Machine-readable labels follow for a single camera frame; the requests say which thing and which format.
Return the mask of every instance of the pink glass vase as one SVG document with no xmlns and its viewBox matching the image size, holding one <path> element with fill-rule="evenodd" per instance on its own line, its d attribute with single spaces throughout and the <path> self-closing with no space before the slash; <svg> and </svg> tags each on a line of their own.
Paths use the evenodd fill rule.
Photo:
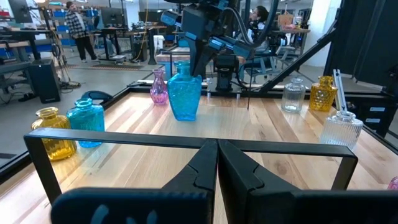
<svg viewBox="0 0 398 224">
<path fill-rule="evenodd" d="M 398 177 L 394 177 L 388 185 L 389 190 L 398 190 Z"/>
<path fill-rule="evenodd" d="M 150 97 L 157 105 L 162 105 L 167 102 L 169 98 L 169 94 L 167 93 L 167 87 L 163 80 L 163 73 L 162 69 L 153 69 L 155 80 L 150 88 Z"/>
</svg>

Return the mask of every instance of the turquoise textured vase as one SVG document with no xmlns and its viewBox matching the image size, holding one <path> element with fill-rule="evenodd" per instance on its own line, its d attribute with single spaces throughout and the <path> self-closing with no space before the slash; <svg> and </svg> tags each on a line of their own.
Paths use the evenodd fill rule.
<svg viewBox="0 0 398 224">
<path fill-rule="evenodd" d="M 75 102 L 76 107 L 70 109 L 67 117 L 72 129 L 105 131 L 104 108 L 93 104 L 90 98 L 84 98 Z M 79 141 L 81 147 L 96 147 L 102 142 Z"/>
<path fill-rule="evenodd" d="M 174 64 L 177 74 L 167 82 L 174 117 L 178 121 L 194 121 L 200 101 L 201 76 L 191 76 L 189 60 L 176 61 Z"/>
</svg>

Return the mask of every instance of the gray floor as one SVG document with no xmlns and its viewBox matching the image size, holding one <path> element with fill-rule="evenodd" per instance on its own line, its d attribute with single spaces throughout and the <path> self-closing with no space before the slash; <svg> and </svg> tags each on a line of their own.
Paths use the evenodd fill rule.
<svg viewBox="0 0 398 224">
<path fill-rule="evenodd" d="M 97 63 L 81 64 L 76 53 L 68 54 L 68 63 L 88 68 Z M 0 106 L 0 127 L 1 148 L 0 153 L 19 154 L 26 150 L 22 136 L 30 131 L 30 124 L 36 119 L 35 112 L 41 108 L 55 106 L 60 114 L 65 114 L 70 108 L 74 107 L 75 100 L 89 90 L 100 90 L 115 95 L 133 81 L 143 79 L 150 74 L 153 68 L 159 65 L 147 65 L 144 71 L 120 71 L 120 70 L 94 70 L 94 69 L 69 69 L 70 78 L 80 82 L 81 87 L 74 89 L 70 93 L 63 93 L 60 102 L 42 104 L 39 98 L 20 103 L 15 96 L 7 105 Z M 30 92 L 28 85 L 17 85 L 12 92 Z M 9 95 L 0 93 L 0 97 L 7 101 Z M 0 159 L 0 166 L 6 159 Z"/>
<path fill-rule="evenodd" d="M 80 96 L 89 90 L 100 90 L 105 91 L 111 95 L 116 94 L 126 87 L 127 84 L 143 79 L 150 74 L 150 71 L 154 68 L 159 68 L 159 65 L 145 65 L 140 71 L 120 71 L 120 70 L 98 70 L 90 69 L 90 66 L 96 64 L 93 62 L 84 63 L 80 62 L 76 51 L 70 52 L 69 49 L 65 50 L 65 54 L 68 57 L 68 63 L 78 65 L 79 69 L 69 69 L 70 77 L 73 81 L 80 82 L 81 87 L 73 90 L 71 93 L 63 93 L 62 100 L 57 103 L 49 103 L 43 105 L 38 98 L 29 100 L 23 103 L 17 101 L 18 97 L 11 100 L 8 105 L 0 106 L 0 127 L 1 135 L 0 141 L 2 147 L 0 148 L 1 153 L 7 154 L 19 154 L 26 150 L 22 136 L 30 131 L 30 124 L 36 119 L 35 112 L 43 107 L 56 106 L 60 110 L 60 114 L 65 114 L 68 109 L 74 106 L 75 100 L 79 99 Z M 285 78 L 281 84 L 286 84 L 292 77 L 301 77 L 305 86 L 309 87 L 313 82 L 317 82 L 318 77 L 322 75 L 323 69 L 317 67 L 302 66 L 300 72 L 294 72 L 290 77 Z M 256 81 L 258 84 L 265 83 L 267 80 L 274 78 L 275 75 L 269 75 L 267 78 L 264 76 L 258 76 Z M 250 82 L 250 76 L 245 75 L 244 80 Z M 366 91 L 377 91 L 372 86 L 361 85 L 350 80 L 349 78 L 343 78 L 343 84 L 346 91 L 352 90 L 366 90 Z M 29 92 L 30 88 L 27 85 L 18 85 L 17 89 L 12 92 Z M 7 100 L 9 95 L 0 93 L 2 99 Z M 398 133 L 398 118 L 392 123 L 392 129 Z M 6 159 L 0 159 L 0 165 L 6 162 Z"/>
</svg>

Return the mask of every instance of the yellow textured jar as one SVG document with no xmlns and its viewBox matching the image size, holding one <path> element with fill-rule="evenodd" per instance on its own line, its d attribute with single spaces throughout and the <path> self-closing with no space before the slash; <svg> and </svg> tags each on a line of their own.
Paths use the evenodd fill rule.
<svg viewBox="0 0 398 224">
<path fill-rule="evenodd" d="M 337 88 L 331 85 L 332 82 L 332 77 L 322 76 L 319 79 L 319 83 L 312 84 L 310 95 L 311 110 L 330 110 L 331 104 L 333 103 L 337 92 Z"/>
<path fill-rule="evenodd" d="M 58 108 L 49 107 L 38 110 L 39 117 L 32 123 L 32 130 L 37 128 L 63 128 L 70 129 L 66 116 L 58 115 Z M 66 159 L 76 152 L 76 142 L 71 140 L 43 139 L 45 150 L 51 161 Z"/>
</svg>

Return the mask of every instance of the glass vase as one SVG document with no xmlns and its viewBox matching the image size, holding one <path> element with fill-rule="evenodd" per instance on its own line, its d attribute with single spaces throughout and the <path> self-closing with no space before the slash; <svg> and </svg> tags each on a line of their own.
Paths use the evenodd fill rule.
<svg viewBox="0 0 398 224">
<path fill-rule="evenodd" d="M 32 123 L 32 130 L 37 128 L 70 129 L 68 118 L 58 115 L 58 108 L 44 108 L 38 110 L 36 115 L 39 118 Z M 71 140 L 43 139 L 43 144 L 51 161 L 66 159 L 76 152 L 76 142 Z"/>
<path fill-rule="evenodd" d="M 76 100 L 76 107 L 67 112 L 72 129 L 105 131 L 104 108 L 90 98 Z M 81 147 L 96 147 L 102 142 L 79 141 Z"/>
<path fill-rule="evenodd" d="M 333 103 L 337 92 L 337 88 L 331 85 L 332 82 L 332 77 L 322 76 L 319 79 L 319 83 L 312 84 L 310 109 L 317 111 L 330 110 L 331 104 Z"/>
<path fill-rule="evenodd" d="M 169 94 L 167 93 L 167 87 L 163 80 L 162 69 L 153 69 L 155 80 L 150 88 L 150 97 L 157 105 L 162 105 L 167 102 Z"/>
<path fill-rule="evenodd" d="M 282 110 L 299 113 L 303 106 L 305 96 L 305 86 L 302 85 L 303 80 L 300 78 L 293 78 L 291 83 L 285 85 L 284 94 L 282 97 Z"/>
<path fill-rule="evenodd" d="M 389 190 L 398 190 L 398 177 L 394 177 L 388 185 Z"/>
<path fill-rule="evenodd" d="M 347 146 L 351 151 L 358 141 L 363 122 L 355 118 L 355 114 L 347 111 L 337 111 L 329 116 L 320 137 L 322 144 Z"/>
<path fill-rule="evenodd" d="M 177 74 L 167 82 L 170 105 L 178 121 L 194 121 L 201 92 L 201 76 L 190 74 L 189 60 L 176 61 Z"/>
</svg>

